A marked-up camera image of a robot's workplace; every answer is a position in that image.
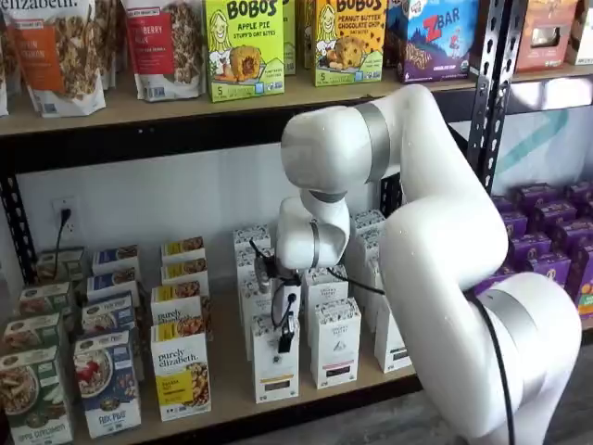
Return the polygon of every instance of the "bobo's apple pie box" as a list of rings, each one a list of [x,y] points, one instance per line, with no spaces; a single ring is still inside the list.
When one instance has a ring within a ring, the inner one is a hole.
[[[284,92],[282,0],[205,0],[212,102]]]

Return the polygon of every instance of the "green box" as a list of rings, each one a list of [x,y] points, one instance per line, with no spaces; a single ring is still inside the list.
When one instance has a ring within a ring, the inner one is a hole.
[[[297,73],[297,0],[283,0],[284,14],[284,75]]]
[[[212,102],[284,92],[282,0],[206,0]]]

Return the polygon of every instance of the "white box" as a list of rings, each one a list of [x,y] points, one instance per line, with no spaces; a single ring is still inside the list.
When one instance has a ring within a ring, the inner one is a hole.
[[[271,313],[271,292],[259,292],[258,283],[255,281],[246,282],[241,285],[239,296],[241,304],[241,320],[244,330],[245,351],[248,360],[251,360],[251,323],[254,317],[259,315],[270,315]]]
[[[108,248],[95,252],[93,255],[93,275],[105,275],[106,273],[125,271],[130,268],[135,270],[136,280],[142,281],[137,245]]]
[[[138,283],[136,282],[136,271],[134,268],[91,276],[86,280],[86,299],[89,303],[95,303],[100,299],[124,292],[132,293],[134,308],[140,307]]]
[[[318,305],[311,372],[317,389],[353,382],[359,371],[360,311],[354,299]]]
[[[206,258],[206,248],[202,236],[187,238],[160,246],[160,258],[163,266]]]
[[[205,258],[170,264],[160,268],[163,286],[182,285],[190,281],[200,284],[200,295],[210,295],[208,288],[208,265]]]
[[[342,265],[335,266],[334,271],[338,275],[347,277],[346,268]],[[309,269],[303,280],[302,294],[305,303],[307,344],[311,346],[313,339],[311,327],[315,323],[315,306],[328,301],[347,299],[348,282],[337,279],[326,268]]]
[[[253,342],[253,385],[256,403],[281,401],[298,397],[298,338],[300,328],[295,319],[295,336],[290,351],[278,353],[280,331],[274,330],[269,315],[255,317],[251,324]]]
[[[379,296],[377,332],[374,338],[374,356],[384,373],[410,366],[411,360],[396,320],[389,308],[387,297]]]
[[[152,326],[150,338],[161,420],[210,411],[208,354],[201,318]]]

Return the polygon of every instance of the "cartoon woman illustration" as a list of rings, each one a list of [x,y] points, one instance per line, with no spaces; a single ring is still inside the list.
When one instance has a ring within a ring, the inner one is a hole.
[[[208,33],[208,47],[212,50],[209,55],[210,66],[214,67],[214,75],[217,77],[225,77],[227,71],[230,72],[230,77],[233,77],[231,72],[231,41],[229,40],[229,23],[224,14],[217,10],[210,17],[209,24],[210,32]]]
[[[318,58],[326,56],[328,50],[334,49],[337,40],[335,35],[335,10],[330,4],[325,4],[319,15],[317,39]]]

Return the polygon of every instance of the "snack bag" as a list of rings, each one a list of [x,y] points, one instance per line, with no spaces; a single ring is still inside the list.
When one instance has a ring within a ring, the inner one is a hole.
[[[187,99],[204,93],[201,0],[122,0],[138,98]]]
[[[3,2],[8,37],[35,111],[45,118],[87,116],[105,107],[95,44],[95,0]]]

